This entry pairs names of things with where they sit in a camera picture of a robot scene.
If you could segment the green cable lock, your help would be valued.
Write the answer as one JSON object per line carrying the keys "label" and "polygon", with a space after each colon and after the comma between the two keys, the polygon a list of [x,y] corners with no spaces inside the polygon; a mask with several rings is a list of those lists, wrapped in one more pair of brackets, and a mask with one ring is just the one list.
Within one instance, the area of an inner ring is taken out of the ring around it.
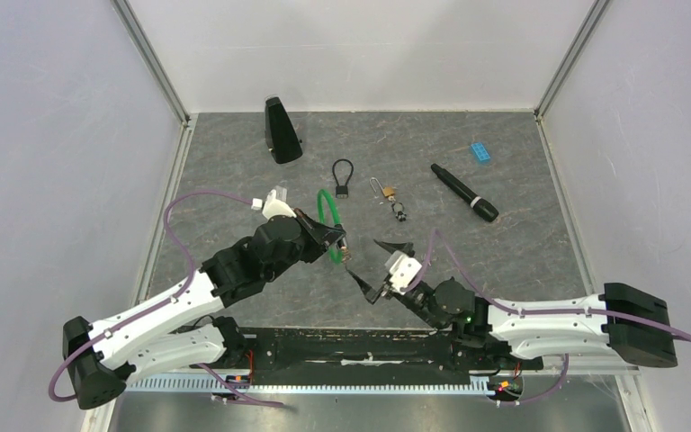
{"label": "green cable lock", "polygon": [[[335,198],[325,189],[317,193],[317,210],[319,222],[331,226],[342,226]],[[345,243],[340,239],[330,250],[329,256],[333,263],[343,264],[346,258]]]}

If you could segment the panda keychain with key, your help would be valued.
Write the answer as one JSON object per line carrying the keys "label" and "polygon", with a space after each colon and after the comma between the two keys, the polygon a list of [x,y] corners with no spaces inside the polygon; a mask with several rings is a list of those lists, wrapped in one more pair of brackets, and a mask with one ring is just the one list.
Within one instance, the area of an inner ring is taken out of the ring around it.
{"label": "panda keychain with key", "polygon": [[391,210],[397,221],[403,222],[407,220],[407,214],[402,202],[391,201]]}

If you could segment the brass padlock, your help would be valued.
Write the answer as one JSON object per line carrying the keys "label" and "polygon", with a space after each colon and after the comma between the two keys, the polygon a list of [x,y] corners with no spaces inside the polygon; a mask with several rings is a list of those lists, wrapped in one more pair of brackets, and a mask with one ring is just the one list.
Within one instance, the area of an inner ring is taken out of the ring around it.
{"label": "brass padlock", "polygon": [[395,200],[396,190],[393,186],[382,185],[376,177],[371,177],[369,179],[369,184],[372,190],[377,194],[381,194],[384,199],[390,202]]}

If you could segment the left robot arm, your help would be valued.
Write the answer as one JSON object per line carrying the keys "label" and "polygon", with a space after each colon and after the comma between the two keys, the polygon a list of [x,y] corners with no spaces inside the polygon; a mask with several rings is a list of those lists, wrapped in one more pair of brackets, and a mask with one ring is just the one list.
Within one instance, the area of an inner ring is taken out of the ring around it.
{"label": "left robot arm", "polygon": [[100,407],[151,374],[219,361],[240,365],[247,345],[231,319],[185,333],[176,329],[259,294],[292,266],[313,263],[346,235],[296,209],[214,254],[183,281],[141,304],[93,322],[63,326],[63,364],[81,410]]}

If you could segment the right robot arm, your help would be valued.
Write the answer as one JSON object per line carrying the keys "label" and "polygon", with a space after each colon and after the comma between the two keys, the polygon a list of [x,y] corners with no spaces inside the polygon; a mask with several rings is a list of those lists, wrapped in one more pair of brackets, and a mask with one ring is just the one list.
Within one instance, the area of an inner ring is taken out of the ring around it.
{"label": "right robot arm", "polygon": [[459,344],[483,350],[496,367],[543,356],[615,352],[629,365],[678,365],[668,305],[626,283],[608,283],[600,294],[565,301],[486,298],[454,278],[436,287],[419,280],[412,244],[386,243],[386,277],[375,288],[355,272],[364,298],[395,298],[433,329],[448,330]]}

